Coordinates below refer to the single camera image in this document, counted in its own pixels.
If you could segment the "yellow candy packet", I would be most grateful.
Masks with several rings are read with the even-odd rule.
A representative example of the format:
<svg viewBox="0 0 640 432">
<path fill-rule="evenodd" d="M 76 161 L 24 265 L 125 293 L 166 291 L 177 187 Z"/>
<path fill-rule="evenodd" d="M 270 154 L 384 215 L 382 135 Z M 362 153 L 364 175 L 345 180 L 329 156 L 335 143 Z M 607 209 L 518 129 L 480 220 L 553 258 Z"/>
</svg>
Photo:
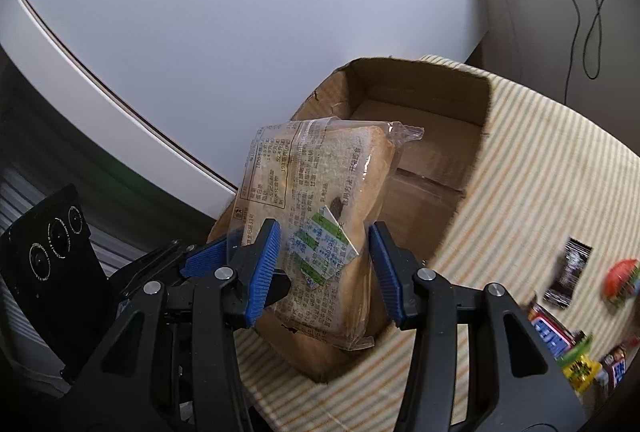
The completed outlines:
<svg viewBox="0 0 640 432">
<path fill-rule="evenodd" d="M 567 378 L 572 389 L 582 394 L 589 388 L 590 384 L 601 371 L 602 365 L 599 362 L 590 360 L 586 355 L 579 356 L 577 360 L 563 369 L 563 374 Z"/>
</svg>

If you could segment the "Snickers chocolate bar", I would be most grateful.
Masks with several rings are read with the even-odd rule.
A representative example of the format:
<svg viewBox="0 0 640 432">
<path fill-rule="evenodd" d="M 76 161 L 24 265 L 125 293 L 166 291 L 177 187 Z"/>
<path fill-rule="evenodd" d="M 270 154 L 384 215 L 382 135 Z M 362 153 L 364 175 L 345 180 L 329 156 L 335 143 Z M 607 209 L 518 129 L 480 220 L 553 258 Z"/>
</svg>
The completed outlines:
<svg viewBox="0 0 640 432">
<path fill-rule="evenodd" d="M 576 345 L 570 330 L 567 330 L 558 319 L 537 302 L 529 304 L 527 317 L 556 360 Z"/>
</svg>

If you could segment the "red jelly cup snack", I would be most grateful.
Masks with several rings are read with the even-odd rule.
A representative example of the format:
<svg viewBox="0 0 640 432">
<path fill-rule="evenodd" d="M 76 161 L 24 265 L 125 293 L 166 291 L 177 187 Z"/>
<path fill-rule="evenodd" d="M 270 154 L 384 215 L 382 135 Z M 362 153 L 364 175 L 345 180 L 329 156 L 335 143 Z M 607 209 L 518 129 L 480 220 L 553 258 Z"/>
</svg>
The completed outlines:
<svg viewBox="0 0 640 432">
<path fill-rule="evenodd" d="M 603 284 L 605 300 L 619 307 L 639 294 L 639 261 L 623 259 L 606 274 Z"/>
</svg>

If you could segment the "small brown chocolate bar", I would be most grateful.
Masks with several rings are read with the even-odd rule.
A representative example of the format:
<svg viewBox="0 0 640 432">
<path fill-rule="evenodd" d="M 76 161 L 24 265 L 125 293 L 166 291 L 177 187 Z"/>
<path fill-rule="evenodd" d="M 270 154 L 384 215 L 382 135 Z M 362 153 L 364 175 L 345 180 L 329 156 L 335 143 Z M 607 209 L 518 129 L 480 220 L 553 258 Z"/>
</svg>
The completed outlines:
<svg viewBox="0 0 640 432">
<path fill-rule="evenodd" d="M 626 358 L 627 348 L 623 343 L 615 345 L 601 358 L 600 364 L 609 390 L 615 389 L 625 377 Z"/>
</svg>

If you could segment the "brown cardboard box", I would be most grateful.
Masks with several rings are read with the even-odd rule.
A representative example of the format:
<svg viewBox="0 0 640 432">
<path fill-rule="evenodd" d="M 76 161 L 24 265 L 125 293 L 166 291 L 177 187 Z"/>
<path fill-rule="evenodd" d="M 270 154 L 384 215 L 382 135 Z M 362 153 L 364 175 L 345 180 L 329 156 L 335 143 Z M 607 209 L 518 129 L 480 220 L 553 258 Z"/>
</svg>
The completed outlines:
<svg viewBox="0 0 640 432">
<path fill-rule="evenodd" d="M 483 77 L 426 61 L 360 58 L 328 76 L 292 118 L 271 125 L 338 118 L 421 127 L 422 139 L 402 149 L 381 212 L 370 226 L 385 223 L 398 245 L 425 261 L 444 239 L 466 194 L 482 145 L 489 103 L 490 86 Z M 214 226 L 214 236 L 229 234 L 234 200 Z M 371 267 L 367 331 L 374 344 L 387 317 Z M 270 308 L 258 319 L 258 334 L 311 380 L 326 382 L 339 377 L 369 349 L 347 351 L 285 328 Z"/>
</svg>

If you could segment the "black candy wrapper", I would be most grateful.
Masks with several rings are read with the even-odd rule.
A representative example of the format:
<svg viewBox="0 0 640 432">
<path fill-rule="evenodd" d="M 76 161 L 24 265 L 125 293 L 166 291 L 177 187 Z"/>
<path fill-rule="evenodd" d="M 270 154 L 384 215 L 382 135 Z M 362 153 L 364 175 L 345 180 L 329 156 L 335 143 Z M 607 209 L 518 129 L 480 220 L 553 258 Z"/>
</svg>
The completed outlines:
<svg viewBox="0 0 640 432">
<path fill-rule="evenodd" d="M 556 265 L 554 277 L 544 293 L 549 304 L 567 309 L 573 301 L 576 285 L 586 269 L 592 248 L 574 238 L 567 240 Z"/>
</svg>

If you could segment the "dark green candy packet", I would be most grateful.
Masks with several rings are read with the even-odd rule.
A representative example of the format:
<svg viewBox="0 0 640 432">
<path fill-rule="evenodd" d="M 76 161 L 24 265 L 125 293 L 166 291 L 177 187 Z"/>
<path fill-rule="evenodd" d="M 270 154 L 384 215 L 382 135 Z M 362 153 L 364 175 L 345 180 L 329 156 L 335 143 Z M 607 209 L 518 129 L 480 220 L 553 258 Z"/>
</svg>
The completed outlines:
<svg viewBox="0 0 640 432">
<path fill-rule="evenodd" d="M 586 355 L 590 351 L 592 339 L 593 334 L 585 334 L 582 336 L 570 350 L 556 360 L 560 368 L 564 369 L 576 362 L 580 356 Z"/>
</svg>

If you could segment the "striped yellow tablecloth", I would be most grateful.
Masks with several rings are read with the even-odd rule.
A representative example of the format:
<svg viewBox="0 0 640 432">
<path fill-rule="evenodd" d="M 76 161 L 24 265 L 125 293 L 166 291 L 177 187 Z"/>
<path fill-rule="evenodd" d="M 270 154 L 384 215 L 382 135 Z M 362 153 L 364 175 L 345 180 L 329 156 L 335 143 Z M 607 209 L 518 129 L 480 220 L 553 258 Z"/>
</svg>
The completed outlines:
<svg viewBox="0 0 640 432">
<path fill-rule="evenodd" d="M 639 159 L 579 113 L 507 78 L 439 57 L 422 61 L 483 77 L 490 103 L 468 189 L 424 261 L 453 283 L 498 281 L 524 303 L 546 291 L 567 240 L 592 248 L 567 327 L 601 355 L 634 330 L 636 310 L 609 309 L 601 285 L 639 253 Z"/>
</svg>

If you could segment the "packaged sliced bread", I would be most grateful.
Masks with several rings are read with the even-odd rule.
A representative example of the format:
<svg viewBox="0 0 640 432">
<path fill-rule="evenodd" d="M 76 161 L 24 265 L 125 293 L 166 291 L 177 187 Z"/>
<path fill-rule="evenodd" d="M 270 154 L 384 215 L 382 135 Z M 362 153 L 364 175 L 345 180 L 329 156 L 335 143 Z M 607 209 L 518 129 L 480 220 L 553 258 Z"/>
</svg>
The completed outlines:
<svg viewBox="0 0 640 432">
<path fill-rule="evenodd" d="M 400 122 L 338 118 L 258 129 L 229 233 L 247 245 L 265 219 L 279 223 L 277 265 L 292 287 L 270 311 L 285 328 L 347 351 L 372 346 L 367 230 L 402 149 L 423 134 Z"/>
</svg>

